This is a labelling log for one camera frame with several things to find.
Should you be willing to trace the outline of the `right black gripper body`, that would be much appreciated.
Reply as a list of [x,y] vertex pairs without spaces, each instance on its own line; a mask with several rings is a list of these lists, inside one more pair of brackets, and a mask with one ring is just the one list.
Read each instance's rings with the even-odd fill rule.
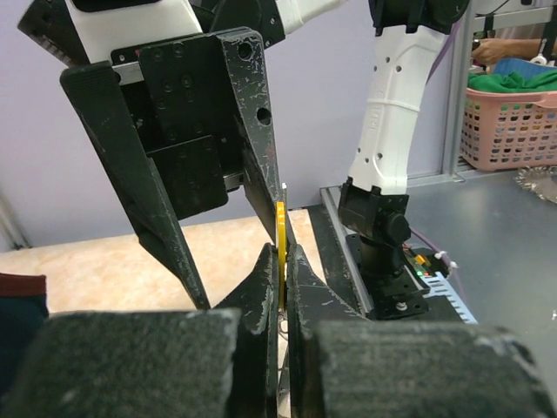
[[120,85],[178,219],[224,206],[243,185],[242,138],[219,30],[114,51]]

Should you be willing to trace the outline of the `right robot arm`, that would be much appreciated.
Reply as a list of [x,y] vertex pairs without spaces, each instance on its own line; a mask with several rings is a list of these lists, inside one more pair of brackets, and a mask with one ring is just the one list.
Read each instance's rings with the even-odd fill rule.
[[[279,188],[265,49],[334,1],[67,1],[77,65],[61,84],[142,247],[209,305],[178,223],[243,188],[280,256],[292,247]],[[403,246],[407,163],[428,78],[464,1],[372,1],[377,62],[339,221],[356,232],[367,315],[425,313]]]

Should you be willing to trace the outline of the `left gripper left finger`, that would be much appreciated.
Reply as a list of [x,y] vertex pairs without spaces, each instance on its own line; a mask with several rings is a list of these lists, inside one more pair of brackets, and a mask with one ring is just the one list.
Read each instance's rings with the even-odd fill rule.
[[278,410],[278,256],[263,245],[252,271],[218,308],[241,311],[233,355],[229,417],[275,417]]

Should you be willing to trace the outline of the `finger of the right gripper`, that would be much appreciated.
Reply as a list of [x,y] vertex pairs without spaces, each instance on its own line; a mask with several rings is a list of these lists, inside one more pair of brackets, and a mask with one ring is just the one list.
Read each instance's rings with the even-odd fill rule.
[[195,308],[210,301],[154,161],[146,156],[115,71],[69,68],[60,84],[79,117],[139,244],[171,272]]
[[276,203],[283,198],[283,190],[263,39],[252,29],[225,30],[217,38],[237,106],[245,196],[277,244]]

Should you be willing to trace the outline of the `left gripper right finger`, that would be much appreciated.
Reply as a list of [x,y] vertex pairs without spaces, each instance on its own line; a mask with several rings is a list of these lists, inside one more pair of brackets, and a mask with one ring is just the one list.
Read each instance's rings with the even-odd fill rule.
[[290,402],[293,417],[322,417],[324,396],[317,331],[329,321],[365,321],[312,270],[300,244],[286,263]]

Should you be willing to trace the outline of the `person hand in background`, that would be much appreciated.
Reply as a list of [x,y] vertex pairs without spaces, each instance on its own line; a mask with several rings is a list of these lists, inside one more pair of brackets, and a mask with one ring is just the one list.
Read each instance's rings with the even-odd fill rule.
[[513,55],[513,40],[486,38],[472,51],[472,59],[485,66],[497,64],[501,59]]

